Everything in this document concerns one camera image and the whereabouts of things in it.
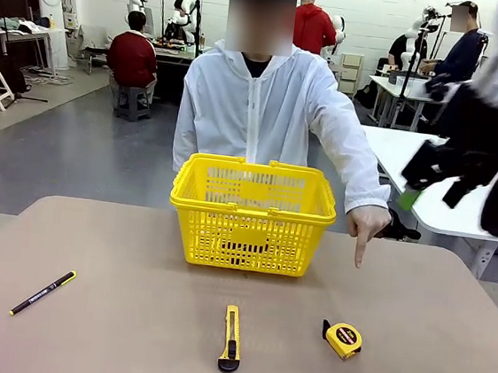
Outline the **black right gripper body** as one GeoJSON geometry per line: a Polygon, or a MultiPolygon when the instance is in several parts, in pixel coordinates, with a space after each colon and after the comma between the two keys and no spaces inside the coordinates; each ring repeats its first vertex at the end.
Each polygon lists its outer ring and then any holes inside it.
{"type": "Polygon", "coordinates": [[[438,126],[447,140],[438,164],[443,175],[489,181],[498,174],[498,108],[483,102],[470,83],[456,87],[438,126]]]}

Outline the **person's left hand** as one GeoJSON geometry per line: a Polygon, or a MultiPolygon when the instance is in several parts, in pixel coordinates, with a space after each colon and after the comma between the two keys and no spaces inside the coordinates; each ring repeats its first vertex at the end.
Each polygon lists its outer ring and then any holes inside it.
{"type": "Polygon", "coordinates": [[[346,218],[349,235],[355,239],[354,265],[360,268],[368,242],[390,223],[391,215],[380,206],[360,206],[346,218]]]}

